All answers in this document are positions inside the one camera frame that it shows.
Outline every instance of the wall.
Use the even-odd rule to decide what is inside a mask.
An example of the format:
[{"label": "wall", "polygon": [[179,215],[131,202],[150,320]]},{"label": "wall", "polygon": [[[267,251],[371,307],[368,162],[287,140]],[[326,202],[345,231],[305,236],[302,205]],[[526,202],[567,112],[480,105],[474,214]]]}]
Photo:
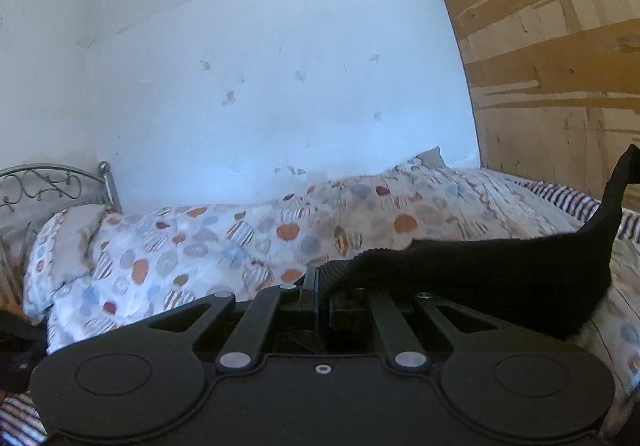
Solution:
[{"label": "wall", "polygon": [[97,165],[88,0],[0,0],[0,168]]},{"label": "wall", "polygon": [[126,208],[260,201],[478,144],[443,0],[92,0]]},{"label": "wall", "polygon": [[445,1],[482,164],[599,196],[640,142],[640,0]]}]

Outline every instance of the bed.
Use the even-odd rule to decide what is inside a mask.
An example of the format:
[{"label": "bed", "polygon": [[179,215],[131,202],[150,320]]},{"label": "bed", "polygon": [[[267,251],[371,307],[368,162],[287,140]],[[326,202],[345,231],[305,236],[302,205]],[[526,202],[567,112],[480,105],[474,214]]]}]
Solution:
[{"label": "bed", "polygon": [[[30,246],[24,312],[47,319],[52,353],[216,291],[251,300],[263,288],[296,282],[309,266],[366,249],[403,249],[414,238],[572,232],[597,206],[558,185],[449,169],[433,152],[379,175],[284,193],[259,204],[123,214],[107,163],[97,174],[25,166],[0,171],[0,236]],[[640,382],[640,226],[633,217],[625,214],[614,245],[607,298],[572,338],[613,372],[607,434],[628,417]]]}]

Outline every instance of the metal headboard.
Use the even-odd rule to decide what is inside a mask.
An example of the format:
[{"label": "metal headboard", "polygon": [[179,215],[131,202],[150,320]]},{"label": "metal headboard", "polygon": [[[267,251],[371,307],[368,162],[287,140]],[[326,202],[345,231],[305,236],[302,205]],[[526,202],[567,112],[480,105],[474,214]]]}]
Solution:
[{"label": "metal headboard", "polygon": [[105,204],[122,212],[108,162],[98,165],[97,174],[59,164],[0,170],[0,236],[29,223],[35,229],[58,211],[80,204]]}]

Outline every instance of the pillow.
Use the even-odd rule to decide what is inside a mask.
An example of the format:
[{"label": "pillow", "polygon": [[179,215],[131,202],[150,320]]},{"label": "pillow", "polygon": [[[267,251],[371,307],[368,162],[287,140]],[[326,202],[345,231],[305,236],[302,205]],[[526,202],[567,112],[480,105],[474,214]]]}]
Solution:
[{"label": "pillow", "polygon": [[61,211],[42,227],[24,275],[24,313],[42,320],[54,293],[90,272],[86,251],[98,230],[105,206],[87,204]]}]

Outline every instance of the wooden panel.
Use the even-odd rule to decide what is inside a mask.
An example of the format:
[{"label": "wooden panel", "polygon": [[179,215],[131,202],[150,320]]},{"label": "wooden panel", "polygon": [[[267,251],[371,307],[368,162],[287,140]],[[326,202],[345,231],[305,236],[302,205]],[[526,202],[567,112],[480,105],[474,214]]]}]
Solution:
[{"label": "wooden panel", "polygon": [[[482,164],[602,194],[640,146],[640,0],[445,0]],[[625,203],[640,208],[640,188]]]}]

